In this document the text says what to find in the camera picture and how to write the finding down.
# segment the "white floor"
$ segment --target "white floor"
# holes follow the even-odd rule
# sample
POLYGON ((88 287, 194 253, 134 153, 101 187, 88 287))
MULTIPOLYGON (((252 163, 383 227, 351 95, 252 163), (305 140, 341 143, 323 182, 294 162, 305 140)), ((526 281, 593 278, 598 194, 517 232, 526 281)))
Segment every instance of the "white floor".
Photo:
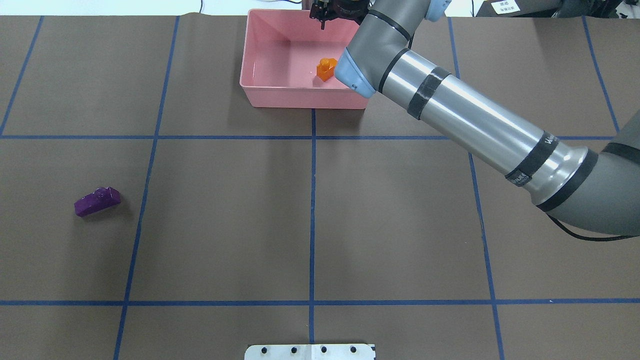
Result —
MULTIPOLYGON (((449 17, 470 17, 471 3, 477 13, 482 0, 452 0, 449 17)), ((283 0, 202 0, 202 13, 246 15, 249 9, 300 9, 283 0)), ((0 0, 0 15, 182 15, 200 11, 200 0, 0 0)), ((622 2, 618 13, 640 16, 640 7, 622 2)))

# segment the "blue joint cap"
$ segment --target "blue joint cap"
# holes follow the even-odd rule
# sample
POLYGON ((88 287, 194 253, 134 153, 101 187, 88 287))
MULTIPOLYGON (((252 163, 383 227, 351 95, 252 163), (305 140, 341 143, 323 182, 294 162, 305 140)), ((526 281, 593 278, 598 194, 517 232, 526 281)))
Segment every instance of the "blue joint cap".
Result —
POLYGON ((345 49, 342 56, 340 56, 340 60, 338 60, 338 65, 335 67, 333 74, 341 83, 347 85, 367 99, 376 93, 376 89, 369 84, 369 81, 364 77, 347 49, 345 49))
POLYGON ((429 10, 427 10, 427 15, 424 18, 433 22, 438 21, 444 15, 444 11, 449 7, 449 4, 451 4, 451 0, 431 0, 429 10))

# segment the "white bracket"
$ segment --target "white bracket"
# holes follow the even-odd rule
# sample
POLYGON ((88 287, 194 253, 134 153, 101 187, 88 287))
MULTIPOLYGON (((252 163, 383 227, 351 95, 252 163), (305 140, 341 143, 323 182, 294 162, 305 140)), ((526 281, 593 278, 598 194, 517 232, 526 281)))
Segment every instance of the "white bracket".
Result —
POLYGON ((376 360, 368 344, 252 345, 244 360, 376 360))

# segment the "orange object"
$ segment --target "orange object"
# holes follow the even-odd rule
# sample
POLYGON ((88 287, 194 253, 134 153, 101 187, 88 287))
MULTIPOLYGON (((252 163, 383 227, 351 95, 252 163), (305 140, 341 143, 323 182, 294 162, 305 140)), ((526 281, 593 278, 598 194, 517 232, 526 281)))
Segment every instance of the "orange object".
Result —
POLYGON ((320 64, 316 66, 316 75, 321 78, 322 81, 327 81, 333 76, 333 70, 335 70, 336 65, 338 65, 338 60, 334 58, 322 58, 320 64))

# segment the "sticker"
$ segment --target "sticker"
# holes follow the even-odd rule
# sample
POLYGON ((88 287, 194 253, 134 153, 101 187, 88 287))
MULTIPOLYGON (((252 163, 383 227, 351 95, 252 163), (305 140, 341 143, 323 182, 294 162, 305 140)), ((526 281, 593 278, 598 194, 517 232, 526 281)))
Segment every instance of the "sticker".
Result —
POLYGON ((520 11, 518 4, 516 4, 516 0, 496 1, 495 3, 491 3, 491 6, 493 6, 495 13, 497 13, 498 15, 503 13, 515 13, 520 11))

